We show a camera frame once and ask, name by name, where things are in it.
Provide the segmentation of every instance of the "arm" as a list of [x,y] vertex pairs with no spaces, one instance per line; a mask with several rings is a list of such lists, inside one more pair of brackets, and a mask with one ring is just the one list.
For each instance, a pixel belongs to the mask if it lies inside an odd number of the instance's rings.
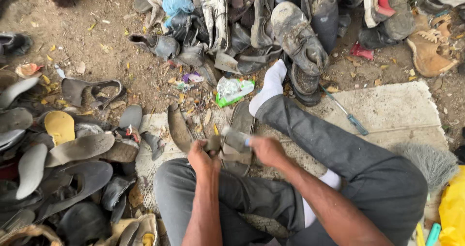
[[205,142],[196,141],[187,156],[197,175],[192,215],[182,246],[221,246],[218,182],[220,163],[202,150]]
[[253,138],[249,145],[261,162],[284,173],[336,244],[392,246],[347,198],[292,162],[277,140]]

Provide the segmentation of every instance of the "screwdriver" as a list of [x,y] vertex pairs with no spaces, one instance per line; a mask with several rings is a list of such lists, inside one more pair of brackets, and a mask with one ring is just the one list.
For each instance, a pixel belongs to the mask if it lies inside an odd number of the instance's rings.
[[347,119],[349,119],[349,121],[355,126],[355,128],[357,128],[358,132],[360,132],[363,136],[366,136],[369,134],[369,132],[365,129],[365,127],[363,127],[363,125],[355,118],[353,117],[352,114],[349,114],[346,109],[344,109],[344,107],[342,107],[340,105],[340,103],[334,99],[334,97],[328,93],[328,91],[322,86],[320,85],[321,88],[325,91],[325,93],[333,100],[336,102],[336,104],[339,106],[339,108],[341,108],[341,110],[347,115]]

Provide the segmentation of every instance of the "dirt ground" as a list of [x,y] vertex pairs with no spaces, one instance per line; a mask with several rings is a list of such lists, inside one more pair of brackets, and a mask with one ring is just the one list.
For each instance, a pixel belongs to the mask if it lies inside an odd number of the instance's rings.
[[[154,112],[165,111],[171,102],[179,98],[179,91],[173,89],[168,80],[172,77],[179,80],[183,72],[179,68],[166,71],[162,59],[141,51],[127,40],[125,29],[130,33],[143,33],[145,20],[145,14],[138,14],[132,8],[132,2],[133,0],[74,0],[72,7],[57,8],[48,0],[9,0],[0,18],[0,30],[27,34],[32,38],[33,45],[26,55],[10,59],[9,66],[5,69],[14,71],[17,65],[25,63],[45,65],[41,71],[50,78],[51,83],[57,83],[61,80],[53,68],[57,63],[68,77],[87,81],[118,79],[129,89],[121,100],[127,102],[128,98],[136,95],[144,108],[144,114],[153,109]],[[341,91],[375,87],[376,79],[380,79],[382,84],[408,82],[413,62],[411,50],[406,43],[375,50],[373,61],[361,57],[348,59],[350,48],[357,40],[362,11],[363,8],[352,13],[349,31],[344,38],[338,40],[338,46],[331,53],[331,65],[323,74],[322,82]],[[456,16],[453,16],[452,37],[465,31],[465,24]],[[463,56],[460,52],[465,47],[465,38],[451,39],[451,44],[458,49],[453,56],[458,57],[461,62]],[[77,72],[81,61],[86,64],[84,74]],[[265,70],[250,76],[256,78],[256,87],[254,93],[246,98],[251,99],[261,89]],[[424,78],[418,74],[416,76],[418,78],[414,80],[425,80],[432,88],[433,101],[438,105],[439,117],[450,142],[450,149],[454,150],[463,141],[461,129],[465,122],[465,76],[459,75],[456,67],[437,78]],[[286,82],[286,93],[289,88]],[[208,96],[211,90],[196,83],[195,89],[186,93],[182,110],[192,109],[200,94]],[[57,100],[62,98],[59,88],[47,95],[55,95]],[[79,110],[90,111],[88,104],[91,101],[92,98],[85,98],[85,105]],[[47,105],[63,108],[63,104],[53,98]],[[108,119],[113,124],[117,124],[123,108],[124,106],[120,106],[109,113]],[[212,102],[208,102],[206,108],[218,109]],[[99,115],[101,112],[93,111],[93,116]],[[212,129],[206,129],[206,132],[212,132]]]

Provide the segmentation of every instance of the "blue screwdriver handle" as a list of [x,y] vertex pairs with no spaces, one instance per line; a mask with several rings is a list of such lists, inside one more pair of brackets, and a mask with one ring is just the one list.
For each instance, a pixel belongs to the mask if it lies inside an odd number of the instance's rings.
[[363,127],[363,125],[355,118],[352,114],[347,115],[347,119],[357,128],[358,132],[360,132],[363,136],[368,135],[368,131]]

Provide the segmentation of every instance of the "white sock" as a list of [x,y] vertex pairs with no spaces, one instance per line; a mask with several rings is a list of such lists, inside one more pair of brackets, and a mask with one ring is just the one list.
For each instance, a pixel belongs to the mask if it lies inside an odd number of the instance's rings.
[[266,71],[264,75],[263,88],[255,97],[250,101],[249,112],[255,117],[260,106],[268,101],[271,97],[278,94],[283,94],[283,81],[286,76],[287,68],[284,61],[279,59],[273,66]]
[[[334,190],[339,190],[341,187],[341,177],[337,174],[335,174],[333,171],[328,169],[325,175],[321,176],[319,178],[322,182],[328,184],[331,188]],[[317,217],[315,216],[315,213],[311,210],[310,206],[308,205],[307,201],[302,198],[302,201],[304,202],[304,219],[305,219],[305,228],[310,226],[316,219]]]

